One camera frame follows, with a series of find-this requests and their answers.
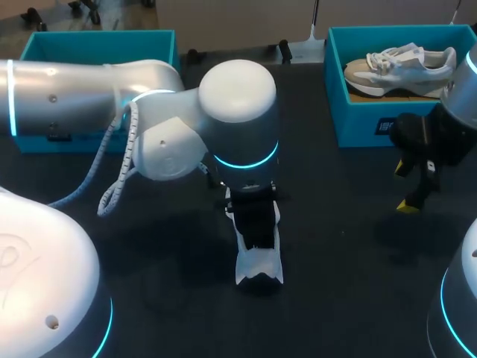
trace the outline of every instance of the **metal stand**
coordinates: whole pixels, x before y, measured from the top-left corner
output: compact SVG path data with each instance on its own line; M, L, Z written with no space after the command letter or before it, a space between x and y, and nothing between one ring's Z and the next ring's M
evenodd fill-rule
M42 17L34 7L29 7L26 13L20 15L28 24L35 24L37 31L48 31L46 24L43 22Z

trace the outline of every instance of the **cable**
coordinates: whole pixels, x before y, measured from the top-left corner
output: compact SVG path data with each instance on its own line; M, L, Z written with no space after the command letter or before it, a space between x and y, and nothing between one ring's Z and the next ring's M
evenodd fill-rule
M96 175L96 172L98 171L98 167L103 159L104 153L106 152L107 146L110 143L110 139L116 128L116 125L122 119L122 115L123 115L122 113L121 115L117 115L114 118L114 120L111 122L108 129L106 130L106 133L103 136L101 144L99 145L98 153L96 153L95 159L92 161L92 165L89 168L88 174L86 174L86 177L84 178L83 183L81 183L80 186L74 192L67 195L65 198L48 204L50 207L53 207L56 209L58 207L62 207L65 204L68 204L70 201L75 200L79 195L81 195L84 192L84 190L91 184L92 179L94 178L94 176Z
M109 189L103 194L98 205L98 216L106 216L111 213L116 207L122 190L124 188L124 183L131 175L137 173L137 169L130 170L130 164L133 159L133 147L134 142L137 138L137 125L139 121L139 110L136 102L129 102L127 108L130 108L131 111L131 120L129 127L129 134L127 135L127 145L126 151L124 152L124 157L121 164L121 170L119 171L118 180L109 187Z

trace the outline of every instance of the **screw hole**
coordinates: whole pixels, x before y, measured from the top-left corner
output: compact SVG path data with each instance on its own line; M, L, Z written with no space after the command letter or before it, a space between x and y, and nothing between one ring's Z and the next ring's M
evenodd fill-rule
M46 318L45 323L50 330L57 330L58 327L60 326L60 323L58 322L58 318L56 318L54 315L49 315Z

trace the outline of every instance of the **shoelace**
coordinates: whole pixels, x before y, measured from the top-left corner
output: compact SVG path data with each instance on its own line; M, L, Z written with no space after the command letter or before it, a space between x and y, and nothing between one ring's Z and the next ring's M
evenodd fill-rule
M381 53L374 52L366 54L367 65L371 69L389 69L392 66L398 66L398 62L394 59L396 48L388 48Z

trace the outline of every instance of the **shoe sole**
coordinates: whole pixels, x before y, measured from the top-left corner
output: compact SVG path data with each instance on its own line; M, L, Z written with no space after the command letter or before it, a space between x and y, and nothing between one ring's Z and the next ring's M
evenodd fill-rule
M362 84L355 84L347 78L345 78L345 81L350 84L350 86L356 88L359 92L366 93L373 97L382 97L392 90L408 90L409 92L421 97L439 98L443 89L441 84L439 84L437 88L435 84L408 84L402 87L367 87Z

